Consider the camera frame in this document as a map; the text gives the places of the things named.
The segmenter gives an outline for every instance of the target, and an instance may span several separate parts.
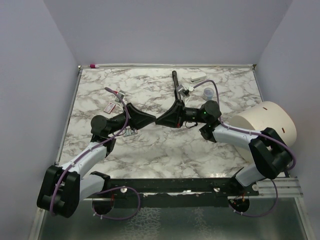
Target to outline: metal frame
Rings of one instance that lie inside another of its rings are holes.
[[[98,65],[100,68],[109,68],[109,69],[112,69],[112,68],[132,68],[132,67],[135,67],[135,68],[146,68],[146,67],[149,67],[149,68],[205,68],[205,67],[209,67],[209,68],[210,67],[248,68],[248,69],[252,69],[255,81],[258,86],[258,90],[259,90],[261,99],[264,100],[263,95],[261,93],[259,83],[257,81],[255,68],[251,64],[248,64],[248,65],[229,65],[229,64],[222,64],[222,65],[219,65],[219,64],[193,64],[193,65],[190,65],[190,64],[134,64],[134,63],[128,63],[128,64],[98,64]],[[78,68],[79,68],[79,72],[78,72],[78,77],[77,77],[77,81],[76,81],[76,86],[75,86],[75,90],[74,90],[74,93],[72,96],[72,102],[71,102],[71,105],[70,105],[70,108],[68,111],[67,121],[64,126],[62,140],[61,140],[61,143],[59,146],[59,151],[58,151],[58,154],[57,154],[57,157],[55,160],[56,165],[59,164],[59,161],[61,158],[63,145],[65,142],[66,133],[68,130],[68,126],[69,126],[72,110],[74,107],[74,103],[76,100],[76,95],[77,95],[78,87],[80,84],[80,79],[82,76],[83,69],[89,69],[90,67],[88,65],[82,65],[82,66],[78,66]],[[278,177],[274,181],[277,185],[279,198],[295,198],[295,202],[296,202],[296,205],[297,205],[297,208],[299,211],[299,215],[301,217],[301,221],[302,221],[307,239],[308,240],[315,240],[316,238],[315,238],[314,232],[312,230],[310,220],[308,218],[306,207],[304,205],[304,200],[302,198],[303,193],[300,188],[300,184],[299,184],[298,179],[297,178],[288,178],[288,177]],[[259,189],[259,195],[258,196],[250,196],[250,198],[274,198],[275,197],[275,191],[274,191],[274,187],[273,187],[271,181],[269,181],[269,180],[259,181],[259,182],[257,182],[257,186]],[[153,193],[152,192],[150,192],[150,193],[145,192],[144,193],[145,196],[147,196],[148,194],[155,196],[154,192]],[[185,192],[185,194],[188,194],[190,196],[193,195],[196,198],[199,197],[199,192]],[[95,197],[95,198],[87,198],[85,200],[110,201],[110,198]],[[29,234],[29,238],[28,238],[29,240],[39,239],[44,215],[45,215],[45,211],[40,208],[37,208],[36,213],[35,213],[35,218],[34,218],[31,230],[30,230],[30,234]]]

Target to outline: white marble surface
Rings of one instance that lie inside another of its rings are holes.
[[[114,99],[104,87],[124,90],[128,93],[124,99],[126,103],[131,102],[139,110],[159,117],[174,103],[173,70],[177,71],[179,83],[184,85],[192,73],[197,72],[204,72],[214,80],[225,122],[261,102],[254,74],[248,68],[84,69],[60,164],[70,161],[88,145],[90,121],[95,115],[110,118],[122,112],[119,106],[111,114],[103,112]],[[213,88],[210,83],[198,87],[192,93],[188,107],[198,108],[205,102],[202,94],[206,87]],[[187,129],[185,126],[169,128],[152,123],[139,130],[138,135],[119,136],[113,152],[92,171],[112,178],[231,177],[248,164],[234,146],[205,141],[199,132],[202,125]]]

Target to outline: gray wall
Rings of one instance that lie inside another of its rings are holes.
[[[44,0],[82,64],[256,64],[292,0]]]
[[[282,106],[297,128],[298,176],[320,238],[320,1],[294,0],[258,62],[265,100]]]
[[[58,152],[77,63],[42,0],[0,7],[0,239],[27,239]]]

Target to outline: wall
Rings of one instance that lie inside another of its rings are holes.
[[[297,128],[297,175],[320,238],[320,2],[294,0],[256,68],[265,100],[282,106]]]
[[[57,155],[77,63],[42,0],[0,7],[0,239],[27,239]]]
[[[44,0],[81,65],[256,64],[292,0]]]

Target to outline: white cylinder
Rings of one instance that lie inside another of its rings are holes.
[[[292,146],[297,139],[297,130],[292,119],[279,105],[271,101],[264,101],[235,115],[229,124],[238,128],[259,131],[273,128],[288,147]],[[247,162],[253,163],[254,159],[250,151],[238,146],[235,148]]]

